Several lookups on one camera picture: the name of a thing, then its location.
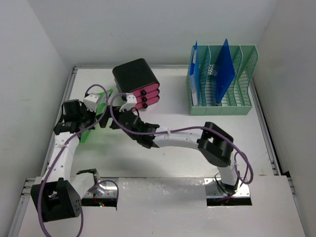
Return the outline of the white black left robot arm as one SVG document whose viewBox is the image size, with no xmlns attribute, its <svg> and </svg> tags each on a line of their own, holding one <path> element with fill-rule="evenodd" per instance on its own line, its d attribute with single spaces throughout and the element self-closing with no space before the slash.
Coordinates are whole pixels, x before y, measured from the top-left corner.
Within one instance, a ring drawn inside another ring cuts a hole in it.
<svg viewBox="0 0 316 237">
<path fill-rule="evenodd" d="M 43 222 L 78 217 L 81 200 L 96 184 L 96 169 L 79 171 L 71 179 L 74 154 L 85 131 L 93 128 L 105 104 L 93 110 L 88 101 L 69 100 L 62 104 L 61 115 L 54 127 L 54 146 L 48 168 L 39 184 L 31 188 L 31 197 Z"/>
</svg>

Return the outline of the pink top drawer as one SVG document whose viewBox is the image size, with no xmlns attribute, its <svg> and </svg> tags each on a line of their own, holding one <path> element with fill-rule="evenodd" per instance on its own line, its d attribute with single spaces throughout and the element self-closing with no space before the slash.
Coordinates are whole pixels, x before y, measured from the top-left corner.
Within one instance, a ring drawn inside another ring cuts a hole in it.
<svg viewBox="0 0 316 237">
<path fill-rule="evenodd" d="M 153 83 L 141 88 L 138 88 L 133 91 L 129 91 L 128 93 L 132 93 L 135 97 L 139 96 L 140 94 L 146 95 L 146 93 L 159 89 L 159 83 Z"/>
</svg>

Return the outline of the dark blue clipboard folder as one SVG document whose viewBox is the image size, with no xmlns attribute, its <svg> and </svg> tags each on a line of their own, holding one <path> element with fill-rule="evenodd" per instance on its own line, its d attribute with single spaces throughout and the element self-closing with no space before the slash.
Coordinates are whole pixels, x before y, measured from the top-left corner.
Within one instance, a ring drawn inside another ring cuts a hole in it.
<svg viewBox="0 0 316 237">
<path fill-rule="evenodd" d="M 236 73 L 230 53 L 229 42 L 225 39 L 215 63 L 215 104 L 219 105 L 228 91 Z"/>
</svg>

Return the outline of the pink bottom drawer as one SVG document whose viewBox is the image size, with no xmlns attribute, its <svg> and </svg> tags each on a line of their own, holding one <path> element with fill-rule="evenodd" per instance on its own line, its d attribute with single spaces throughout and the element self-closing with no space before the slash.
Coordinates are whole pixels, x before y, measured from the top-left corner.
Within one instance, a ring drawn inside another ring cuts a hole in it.
<svg viewBox="0 0 316 237">
<path fill-rule="evenodd" d="M 146 97 L 137 97 L 137 104 L 134 106 L 132 110 L 136 111 L 141 109 L 147 109 L 150 105 L 157 103 L 159 99 L 159 96 L 155 96 L 149 99 Z"/>
</svg>

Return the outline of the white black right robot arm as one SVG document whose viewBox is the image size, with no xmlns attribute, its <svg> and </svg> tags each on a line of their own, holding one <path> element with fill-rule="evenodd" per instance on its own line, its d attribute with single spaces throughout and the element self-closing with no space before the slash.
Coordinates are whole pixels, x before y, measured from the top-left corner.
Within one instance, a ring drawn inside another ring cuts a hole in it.
<svg viewBox="0 0 316 237">
<path fill-rule="evenodd" d="M 133 111 L 120 111 L 119 106 L 114 106 L 113 111 L 110 112 L 110 107 L 107 106 L 105 115 L 99 122 L 100 127 L 105 128 L 109 118 L 112 117 L 122 127 L 139 132 L 139 135 L 129 132 L 126 134 L 147 149 L 182 147 L 200 151 L 211 165 L 218 168 L 223 192 L 231 195 L 237 190 L 238 177 L 231 161 L 234 139 L 216 124 L 206 122 L 202 129 L 159 134 L 165 129 L 158 124 L 143 122 Z"/>
</svg>

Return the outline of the light blue book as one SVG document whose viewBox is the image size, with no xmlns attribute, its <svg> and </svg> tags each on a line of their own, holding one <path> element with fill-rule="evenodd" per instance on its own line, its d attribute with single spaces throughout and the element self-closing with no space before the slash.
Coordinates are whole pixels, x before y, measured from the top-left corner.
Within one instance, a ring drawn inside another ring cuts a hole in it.
<svg viewBox="0 0 316 237">
<path fill-rule="evenodd" d="M 200 75 L 199 75 L 199 57 L 198 57 L 198 44 L 193 46 L 193 53 L 190 62 L 189 79 L 191 85 L 191 95 L 193 106 L 199 106 L 200 97 Z"/>
</svg>

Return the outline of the green clip file folder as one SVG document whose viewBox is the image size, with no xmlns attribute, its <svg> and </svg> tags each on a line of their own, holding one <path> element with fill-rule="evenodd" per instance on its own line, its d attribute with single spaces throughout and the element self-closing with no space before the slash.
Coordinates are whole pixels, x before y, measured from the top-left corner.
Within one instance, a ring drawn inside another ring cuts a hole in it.
<svg viewBox="0 0 316 237">
<path fill-rule="evenodd" d="M 98 116 L 100 116 L 103 111 L 104 111 L 104 108 L 106 106 L 106 95 L 105 95 L 105 92 L 99 92 L 99 93 L 92 93 L 93 95 L 98 95 L 98 101 L 97 101 L 97 109 L 96 109 L 96 118 L 95 120 L 98 120 Z M 87 130 L 85 132 L 83 132 L 81 134 L 81 140 L 80 140 L 80 143 L 84 143 L 87 138 L 89 137 L 90 133 L 91 133 L 92 130 Z"/>
</svg>

